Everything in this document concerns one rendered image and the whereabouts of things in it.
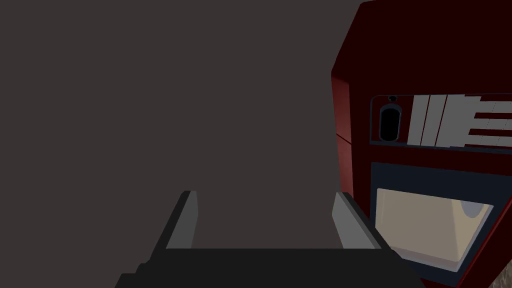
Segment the microwave door with window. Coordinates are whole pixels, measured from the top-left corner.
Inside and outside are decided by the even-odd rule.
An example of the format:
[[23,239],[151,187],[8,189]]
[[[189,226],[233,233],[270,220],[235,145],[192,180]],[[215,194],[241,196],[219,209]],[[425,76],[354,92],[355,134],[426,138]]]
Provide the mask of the microwave door with window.
[[373,162],[370,220],[427,288],[487,288],[512,259],[512,175]]

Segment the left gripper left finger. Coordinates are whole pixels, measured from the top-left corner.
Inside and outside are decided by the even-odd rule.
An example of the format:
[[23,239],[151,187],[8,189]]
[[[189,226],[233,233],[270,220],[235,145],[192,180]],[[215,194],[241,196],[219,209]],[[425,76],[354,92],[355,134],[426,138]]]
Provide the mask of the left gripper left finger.
[[198,220],[198,194],[195,190],[182,192],[151,253],[157,259],[168,249],[190,249]]

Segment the dark red microwave oven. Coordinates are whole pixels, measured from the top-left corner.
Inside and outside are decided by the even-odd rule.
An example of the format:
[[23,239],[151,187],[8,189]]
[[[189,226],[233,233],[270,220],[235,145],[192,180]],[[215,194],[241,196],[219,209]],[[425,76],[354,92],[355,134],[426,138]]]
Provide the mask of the dark red microwave oven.
[[[374,227],[372,163],[512,176],[512,0],[363,2],[331,86],[341,193]],[[391,288],[427,288],[388,253]]]

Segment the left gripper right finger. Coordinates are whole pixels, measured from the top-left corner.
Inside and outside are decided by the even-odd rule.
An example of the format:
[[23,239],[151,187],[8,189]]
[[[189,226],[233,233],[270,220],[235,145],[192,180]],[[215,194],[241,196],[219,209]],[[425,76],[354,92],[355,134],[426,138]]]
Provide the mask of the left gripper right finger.
[[331,216],[344,249],[393,251],[349,193],[335,194]]

